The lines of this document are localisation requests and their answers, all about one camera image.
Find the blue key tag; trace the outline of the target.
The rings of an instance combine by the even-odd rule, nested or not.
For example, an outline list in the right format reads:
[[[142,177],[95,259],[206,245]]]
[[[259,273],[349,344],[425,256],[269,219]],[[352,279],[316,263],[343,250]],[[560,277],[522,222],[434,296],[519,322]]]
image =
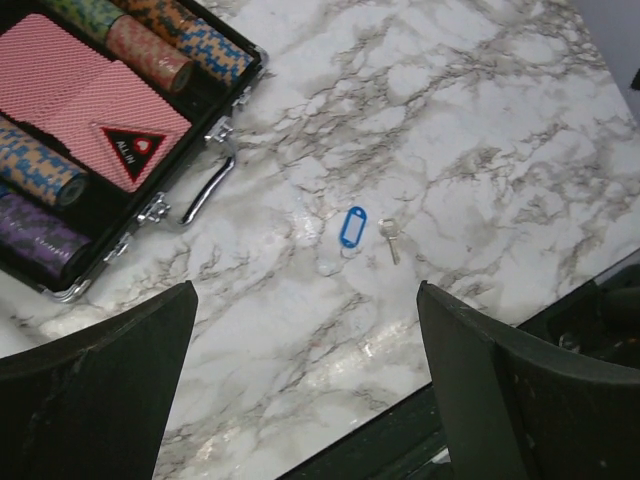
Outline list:
[[[355,249],[362,238],[367,223],[367,213],[359,206],[351,207],[340,230],[339,241],[348,249]]]

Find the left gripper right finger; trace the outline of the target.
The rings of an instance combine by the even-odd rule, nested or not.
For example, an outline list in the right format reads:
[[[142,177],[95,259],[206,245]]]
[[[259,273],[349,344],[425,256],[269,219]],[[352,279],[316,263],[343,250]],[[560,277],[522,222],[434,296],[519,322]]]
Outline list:
[[[417,307],[457,479],[639,475],[639,292],[595,307],[596,332],[564,348],[422,283]]]

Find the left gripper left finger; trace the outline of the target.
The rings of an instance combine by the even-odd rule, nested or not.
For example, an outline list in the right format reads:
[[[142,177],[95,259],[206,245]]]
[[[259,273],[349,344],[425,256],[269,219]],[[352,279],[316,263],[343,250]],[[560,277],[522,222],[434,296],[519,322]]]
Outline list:
[[[2,478],[152,478],[197,307],[183,282],[3,357]]]

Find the silver key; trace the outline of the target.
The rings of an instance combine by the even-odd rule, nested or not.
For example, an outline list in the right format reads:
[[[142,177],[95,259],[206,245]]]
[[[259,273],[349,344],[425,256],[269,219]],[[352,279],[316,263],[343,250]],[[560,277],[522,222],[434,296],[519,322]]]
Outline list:
[[[381,236],[387,241],[393,263],[398,265],[400,263],[400,256],[395,245],[400,232],[398,223],[393,218],[381,219],[378,222],[378,228]]]

